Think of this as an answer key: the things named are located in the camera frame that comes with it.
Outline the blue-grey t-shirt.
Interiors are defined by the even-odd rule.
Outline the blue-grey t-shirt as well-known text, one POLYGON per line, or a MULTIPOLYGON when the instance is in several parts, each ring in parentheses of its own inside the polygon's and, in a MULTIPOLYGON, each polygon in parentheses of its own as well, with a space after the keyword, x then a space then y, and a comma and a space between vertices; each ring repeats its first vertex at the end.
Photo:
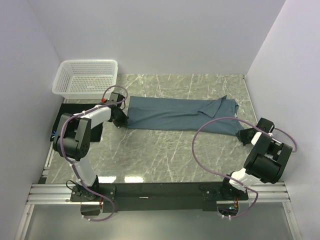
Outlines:
POLYGON ((131 96, 128 129, 197 131, 207 122, 235 117, 239 105, 223 96, 214 100, 131 96))

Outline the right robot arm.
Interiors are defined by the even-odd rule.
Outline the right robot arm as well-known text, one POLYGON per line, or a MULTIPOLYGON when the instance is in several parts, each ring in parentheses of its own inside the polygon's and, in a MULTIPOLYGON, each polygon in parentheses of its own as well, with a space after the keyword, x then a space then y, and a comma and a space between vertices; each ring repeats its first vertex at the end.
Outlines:
POLYGON ((281 178, 293 148, 272 138, 275 125, 272 121, 260 118, 256 128, 239 130, 236 137, 245 146, 253 148, 247 156, 243 168, 225 177, 219 193, 226 200, 240 198, 247 187, 258 183, 275 184, 281 178))

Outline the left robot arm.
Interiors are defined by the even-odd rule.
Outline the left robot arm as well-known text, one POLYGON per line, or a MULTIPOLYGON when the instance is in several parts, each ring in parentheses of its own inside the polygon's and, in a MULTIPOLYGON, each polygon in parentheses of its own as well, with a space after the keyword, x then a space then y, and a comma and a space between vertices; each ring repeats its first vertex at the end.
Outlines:
POLYGON ((129 117, 121 108, 126 99, 126 96, 112 92, 108 99, 102 98, 101 103, 88 110, 61 115, 52 147, 69 163, 76 176, 73 191, 76 196, 84 197, 88 201, 102 196, 98 176, 87 158, 91 131, 104 122, 112 123, 117 128, 126 127, 129 117))

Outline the folded black t-shirt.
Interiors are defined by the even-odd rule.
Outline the folded black t-shirt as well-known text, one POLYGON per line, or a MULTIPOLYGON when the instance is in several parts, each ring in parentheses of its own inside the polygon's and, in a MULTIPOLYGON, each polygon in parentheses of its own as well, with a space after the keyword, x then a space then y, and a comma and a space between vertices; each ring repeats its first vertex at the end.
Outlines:
MULTIPOLYGON (((60 121, 62 114, 77 114, 82 111, 91 109, 94 106, 95 106, 94 103, 62 103, 60 106, 60 109, 58 111, 58 114, 56 116, 53 127, 52 127, 50 142, 52 142, 54 140, 54 137, 56 135, 57 128, 58 128, 59 121, 60 121)), ((101 123, 101 124, 95 126, 91 130, 90 141, 92 143, 100 142, 102 132, 103 132, 103 124, 101 123)))

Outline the white plastic basket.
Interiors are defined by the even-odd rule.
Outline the white plastic basket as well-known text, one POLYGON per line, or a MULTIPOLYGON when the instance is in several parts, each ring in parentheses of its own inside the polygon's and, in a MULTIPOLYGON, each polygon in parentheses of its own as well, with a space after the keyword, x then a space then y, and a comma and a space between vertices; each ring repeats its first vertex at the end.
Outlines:
POLYGON ((112 59, 63 61, 54 78, 52 93, 67 100, 100 99, 117 83, 118 62, 112 59))

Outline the black base beam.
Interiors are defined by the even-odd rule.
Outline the black base beam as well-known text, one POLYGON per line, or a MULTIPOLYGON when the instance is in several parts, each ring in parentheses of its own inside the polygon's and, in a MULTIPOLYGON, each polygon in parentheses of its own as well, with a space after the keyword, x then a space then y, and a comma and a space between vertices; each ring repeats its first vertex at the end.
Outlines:
POLYGON ((70 201, 81 203, 85 215, 96 214, 85 203, 98 203, 103 213, 119 211, 203 210, 217 211, 219 201, 246 201, 248 193, 241 197, 225 199, 220 193, 223 182, 167 182, 167 183, 101 183, 99 196, 87 200, 75 195, 72 187, 70 201))

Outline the aluminium rail frame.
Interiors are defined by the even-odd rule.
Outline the aluminium rail frame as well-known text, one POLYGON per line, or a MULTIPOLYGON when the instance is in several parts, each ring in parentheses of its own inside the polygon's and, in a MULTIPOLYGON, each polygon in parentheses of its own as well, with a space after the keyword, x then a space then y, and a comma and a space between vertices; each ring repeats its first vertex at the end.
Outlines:
POLYGON ((241 75, 127 74, 119 110, 88 114, 102 140, 80 142, 80 161, 58 152, 48 184, 33 185, 28 240, 290 240, 280 175, 292 151, 263 134, 241 75))

